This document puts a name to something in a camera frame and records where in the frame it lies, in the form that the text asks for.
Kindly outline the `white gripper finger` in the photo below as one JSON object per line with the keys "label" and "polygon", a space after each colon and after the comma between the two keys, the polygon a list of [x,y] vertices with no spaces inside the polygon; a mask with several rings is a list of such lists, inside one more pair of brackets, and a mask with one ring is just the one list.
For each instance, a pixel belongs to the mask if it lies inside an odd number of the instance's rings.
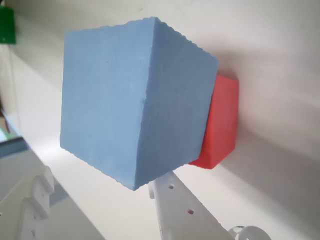
{"label": "white gripper finger", "polygon": [[151,181],[163,240],[231,240],[233,237],[174,172]]}
{"label": "white gripper finger", "polygon": [[43,166],[18,182],[0,202],[2,240],[43,240],[54,193],[51,169]]}

